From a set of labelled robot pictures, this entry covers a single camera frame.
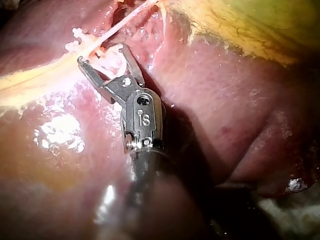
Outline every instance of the screw hole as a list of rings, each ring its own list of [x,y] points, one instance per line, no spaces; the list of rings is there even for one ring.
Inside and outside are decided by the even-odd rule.
[[[139,105],[145,106],[150,103],[150,99],[147,96],[140,96],[137,101]]]

